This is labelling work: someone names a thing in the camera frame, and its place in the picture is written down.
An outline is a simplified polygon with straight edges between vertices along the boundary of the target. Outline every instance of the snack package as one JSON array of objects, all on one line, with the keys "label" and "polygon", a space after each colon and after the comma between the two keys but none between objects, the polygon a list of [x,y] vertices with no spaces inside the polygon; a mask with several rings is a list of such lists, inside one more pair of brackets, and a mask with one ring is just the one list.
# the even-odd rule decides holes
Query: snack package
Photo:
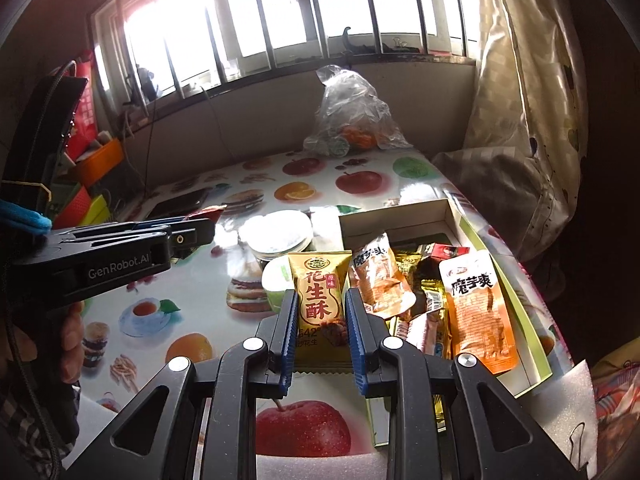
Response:
[{"label": "snack package", "polygon": [[462,254],[467,254],[470,251],[468,247],[436,243],[419,246],[418,250],[422,254],[422,261],[418,266],[418,273],[421,277],[433,279],[440,278],[440,269],[438,266],[441,261],[462,256]]},{"label": "snack package", "polygon": [[386,233],[353,255],[351,286],[357,286],[368,312],[389,319],[407,312],[415,294],[398,269]]},{"label": "snack package", "polygon": [[432,258],[439,263],[442,260],[450,260],[457,256],[468,254],[470,249],[468,247],[458,247],[455,245],[429,244],[421,247],[421,251],[424,258]]},{"label": "snack package", "polygon": [[408,253],[405,251],[394,251],[394,254],[396,256],[398,270],[406,278],[409,287],[413,289],[415,271],[418,269],[422,255],[420,253]]},{"label": "snack package", "polygon": [[440,280],[422,280],[420,288],[424,292],[426,298],[426,312],[437,312],[444,307],[445,290]]},{"label": "snack package", "polygon": [[446,308],[439,312],[434,312],[430,316],[438,319],[438,327],[436,329],[436,343],[433,349],[433,355],[442,357],[443,359],[451,359],[451,328],[449,325],[449,311]]},{"label": "snack package", "polygon": [[515,367],[515,338],[489,251],[444,260],[440,274],[447,291],[453,354],[469,352],[495,375]]},{"label": "snack package", "polygon": [[[444,284],[440,280],[422,280],[422,290],[425,294],[437,294],[439,298],[446,298]],[[433,352],[425,352],[435,355],[443,359],[451,359],[451,330],[449,327],[449,311],[447,310],[446,300],[442,303],[442,308],[428,314],[431,322],[436,325],[435,341]],[[442,407],[442,399],[439,395],[433,396],[433,402],[436,411],[436,423],[438,429],[444,428],[444,409]]]},{"label": "snack package", "polygon": [[351,251],[289,253],[300,297],[296,371],[351,368],[342,295],[350,259]]},{"label": "snack package", "polygon": [[423,354],[433,355],[436,343],[438,318],[428,314],[420,314],[411,321],[395,318],[392,334],[414,345]]}]

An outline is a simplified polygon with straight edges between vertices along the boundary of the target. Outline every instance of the gold packet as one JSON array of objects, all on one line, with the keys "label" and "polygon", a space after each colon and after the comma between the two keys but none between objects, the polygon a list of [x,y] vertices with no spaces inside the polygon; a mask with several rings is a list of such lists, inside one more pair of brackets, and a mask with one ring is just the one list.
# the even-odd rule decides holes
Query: gold packet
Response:
[{"label": "gold packet", "polygon": [[296,371],[351,368],[342,294],[350,259],[351,251],[289,253],[300,298]]},{"label": "gold packet", "polygon": [[[433,355],[442,357],[443,359],[452,358],[451,349],[451,328],[449,325],[449,311],[445,308],[438,312],[430,314],[430,316],[438,316],[438,328],[436,329],[436,344],[434,346]],[[433,402],[436,411],[436,423],[438,429],[444,428],[444,409],[442,407],[442,398],[439,395],[433,396]]]},{"label": "gold packet", "polygon": [[420,288],[425,295],[425,309],[427,314],[437,312],[444,307],[446,294],[444,284],[440,280],[422,280]]},{"label": "gold packet", "polygon": [[409,287],[414,288],[415,271],[418,269],[422,255],[404,251],[394,251],[394,254],[396,256],[398,270],[402,272],[402,275],[406,278]]}]

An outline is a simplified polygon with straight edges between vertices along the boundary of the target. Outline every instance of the white jar lid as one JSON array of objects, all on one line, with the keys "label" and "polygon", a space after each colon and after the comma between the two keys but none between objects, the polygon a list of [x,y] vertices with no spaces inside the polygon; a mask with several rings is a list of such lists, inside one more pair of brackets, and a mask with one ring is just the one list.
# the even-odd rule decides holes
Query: white jar lid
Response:
[{"label": "white jar lid", "polygon": [[311,240],[313,228],[302,211],[286,209],[251,218],[242,228],[242,238],[256,253],[283,254]]}]

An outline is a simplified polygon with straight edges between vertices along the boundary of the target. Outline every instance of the plaid shirt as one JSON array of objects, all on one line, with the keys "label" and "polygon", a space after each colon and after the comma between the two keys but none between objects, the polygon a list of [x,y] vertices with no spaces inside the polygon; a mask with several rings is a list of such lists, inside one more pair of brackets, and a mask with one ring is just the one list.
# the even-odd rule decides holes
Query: plaid shirt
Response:
[{"label": "plaid shirt", "polygon": [[[0,425],[5,428],[15,447],[23,458],[43,479],[51,474],[51,452],[46,436],[29,411],[29,401],[18,402],[11,391],[11,379],[0,382]],[[74,385],[76,394],[76,415],[80,403],[80,383]],[[67,456],[74,444],[60,448],[60,458]]]}]

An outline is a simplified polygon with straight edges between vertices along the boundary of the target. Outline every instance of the apple print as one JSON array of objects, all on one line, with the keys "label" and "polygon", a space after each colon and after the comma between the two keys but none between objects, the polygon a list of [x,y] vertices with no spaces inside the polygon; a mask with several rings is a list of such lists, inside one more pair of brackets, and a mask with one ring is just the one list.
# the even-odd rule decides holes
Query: apple print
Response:
[{"label": "apple print", "polygon": [[351,433],[342,415],[320,400],[268,408],[255,417],[255,452],[271,456],[344,456]]},{"label": "apple print", "polygon": [[301,176],[317,173],[324,168],[324,164],[318,158],[300,158],[292,160],[282,167],[282,171],[288,175]]},{"label": "apple print", "polygon": [[382,175],[375,171],[345,173],[335,181],[338,189],[353,195],[373,192],[382,186]]},{"label": "apple print", "polygon": [[423,178],[431,171],[426,161],[413,156],[401,156],[394,162],[394,173],[403,178]]}]

